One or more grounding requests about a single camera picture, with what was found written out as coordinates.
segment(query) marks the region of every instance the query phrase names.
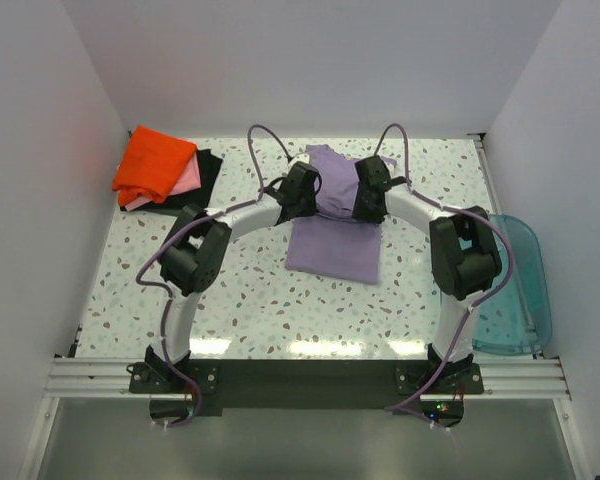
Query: folded cloth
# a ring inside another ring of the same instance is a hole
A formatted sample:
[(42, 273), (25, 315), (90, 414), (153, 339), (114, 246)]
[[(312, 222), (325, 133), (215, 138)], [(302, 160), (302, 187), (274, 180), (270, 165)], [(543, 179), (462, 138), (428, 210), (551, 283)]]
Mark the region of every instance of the folded cloth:
[(139, 125), (113, 179), (118, 204), (127, 205), (140, 196), (164, 202), (196, 149), (195, 143)]
[[(173, 186), (173, 190), (169, 193), (169, 196), (177, 195), (179, 193), (189, 192), (191, 190), (195, 190), (196, 188), (200, 188), (200, 170), (198, 169), (198, 157), (197, 154), (194, 154), (191, 160), (187, 163), (182, 171), (182, 175)], [(127, 211), (135, 210), (138, 207), (141, 207), (145, 203), (149, 203), (151, 200), (147, 197), (138, 197), (132, 202), (129, 202), (125, 205)]]
[[(180, 211), (190, 203), (195, 203), (201, 208), (207, 208), (216, 179), (220, 174), (222, 159), (212, 155), (211, 150), (198, 150), (196, 156), (198, 158), (198, 170), (200, 172), (200, 188), (178, 195), (170, 195), (162, 203), (149, 202), (136, 210), (177, 217)], [(120, 210), (127, 211), (127, 208), (121, 207)]]
[[(285, 266), (290, 270), (376, 284), (380, 279), (379, 225), (352, 218), (358, 191), (355, 159), (328, 145), (307, 146), (311, 165), (322, 177), (316, 196), (319, 214), (293, 221)], [(395, 160), (385, 159), (395, 165)]]

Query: terrazzo surface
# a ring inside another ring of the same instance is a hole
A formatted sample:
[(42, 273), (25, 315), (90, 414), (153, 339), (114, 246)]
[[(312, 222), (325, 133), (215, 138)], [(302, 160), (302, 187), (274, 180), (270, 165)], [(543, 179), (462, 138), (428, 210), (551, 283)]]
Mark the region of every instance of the terrazzo surface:
[[(377, 139), (283, 139), (292, 154), (328, 144), (364, 158)], [(224, 164), (211, 207), (255, 196), (257, 179), (244, 138), (194, 139)], [(255, 139), (266, 179), (286, 171), (277, 144)], [(444, 202), (491, 208), (472, 140), (411, 140), (414, 186)], [(381, 154), (398, 161), (402, 142), (388, 139)], [(147, 212), (114, 214), (93, 291), (82, 316), (76, 356), (140, 358), (157, 335), (162, 290), (134, 282), (140, 266), (161, 245), (173, 217)], [(222, 271), (198, 306), (190, 344), (194, 357), (374, 358), (422, 357), (438, 326), (440, 297), (431, 275), (429, 239), (408, 223), (382, 225), (381, 282), (362, 285), (288, 271), (291, 224), (260, 230), (230, 245)], [(147, 279), (159, 279), (151, 270)], [(478, 328), (497, 328), (484, 317)]]

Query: orange cloth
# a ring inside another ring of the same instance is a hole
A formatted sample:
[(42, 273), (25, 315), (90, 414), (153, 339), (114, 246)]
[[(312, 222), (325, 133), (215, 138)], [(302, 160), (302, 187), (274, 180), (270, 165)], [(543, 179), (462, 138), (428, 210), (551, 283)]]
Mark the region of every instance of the orange cloth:
[(196, 150), (195, 143), (139, 125), (111, 186), (119, 192), (118, 204), (124, 207), (140, 196), (164, 202)]

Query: black cloth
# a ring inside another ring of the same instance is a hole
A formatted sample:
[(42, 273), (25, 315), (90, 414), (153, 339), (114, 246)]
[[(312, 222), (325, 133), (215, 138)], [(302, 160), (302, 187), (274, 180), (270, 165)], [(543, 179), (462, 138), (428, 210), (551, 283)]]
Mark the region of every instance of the black cloth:
[[(209, 200), (211, 200), (213, 187), (216, 184), (216, 179), (220, 174), (222, 159), (212, 155), (211, 150), (198, 150), (196, 154), (198, 156), (198, 170), (200, 171), (200, 188), (191, 190), (190, 192), (179, 193), (178, 195), (170, 195), (162, 203), (145, 203), (133, 211), (148, 211), (177, 217), (180, 211), (190, 203), (207, 208)], [(120, 207), (120, 210), (123, 212), (127, 211), (125, 207)]]

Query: pink cloth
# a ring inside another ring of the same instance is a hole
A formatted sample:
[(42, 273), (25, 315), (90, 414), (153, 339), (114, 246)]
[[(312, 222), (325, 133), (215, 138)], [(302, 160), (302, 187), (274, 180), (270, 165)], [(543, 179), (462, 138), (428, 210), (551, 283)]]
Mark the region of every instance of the pink cloth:
[[(190, 192), (191, 190), (200, 188), (201, 185), (200, 170), (198, 169), (198, 156), (194, 155), (191, 157), (191, 160), (187, 162), (187, 165), (182, 171), (182, 175), (180, 175), (180, 178), (178, 178), (178, 181), (173, 186), (173, 190), (171, 190), (169, 195), (178, 195), (179, 193)], [(149, 202), (151, 202), (151, 199), (147, 197), (138, 197), (131, 203), (128, 203), (125, 208), (128, 212), (130, 212), (131, 210), (135, 210), (136, 208), (141, 207), (145, 203)]]

